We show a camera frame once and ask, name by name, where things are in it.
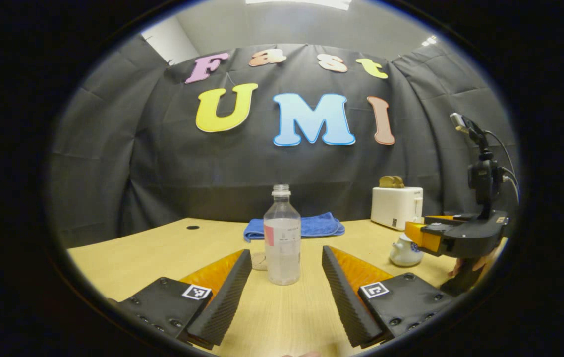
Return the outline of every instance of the teapot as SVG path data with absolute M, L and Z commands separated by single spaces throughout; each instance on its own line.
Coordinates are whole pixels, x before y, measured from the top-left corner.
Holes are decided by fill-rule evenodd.
M 397 266 L 410 267 L 421 261 L 423 252 L 418 249 L 415 242 L 402 233 L 399 240 L 393 242 L 390 260 Z

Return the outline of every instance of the wooden table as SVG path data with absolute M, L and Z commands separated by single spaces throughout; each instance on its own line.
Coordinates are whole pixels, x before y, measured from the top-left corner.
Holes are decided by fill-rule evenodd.
M 339 237 L 302 239 L 302 275 L 289 286 L 269 283 L 266 271 L 252 271 L 236 316 L 212 353 L 222 357 L 298 356 L 319 351 L 322 357 L 359 353 L 339 320 L 321 267 L 322 246 L 359 257 L 392 275 L 412 272 L 435 287 L 448 279 L 456 260 L 426 254 L 414 267 L 389 262 L 400 232 L 370 220 L 343 222 Z M 200 226 L 190 230 L 187 226 Z M 77 267 L 106 298 L 122 301 L 161 276 L 179 280 L 240 249 L 264 251 L 263 240 L 245 242 L 246 223 L 182 219 L 135 235 L 72 248 Z

